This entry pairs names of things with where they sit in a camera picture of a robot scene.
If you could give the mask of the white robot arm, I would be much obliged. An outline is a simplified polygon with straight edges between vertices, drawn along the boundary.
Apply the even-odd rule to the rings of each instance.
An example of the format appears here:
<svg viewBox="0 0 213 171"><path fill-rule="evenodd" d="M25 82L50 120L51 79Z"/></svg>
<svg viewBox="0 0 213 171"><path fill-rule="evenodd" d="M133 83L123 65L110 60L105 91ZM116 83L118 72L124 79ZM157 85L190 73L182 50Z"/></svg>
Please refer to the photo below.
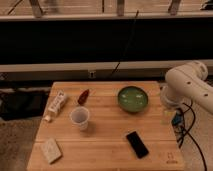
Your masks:
<svg viewBox="0 0 213 171"><path fill-rule="evenodd" d="M186 97L213 114L213 87L205 82L207 76L207 66L201 61L169 69L165 74L166 85L160 93L162 104L175 109Z"/></svg>

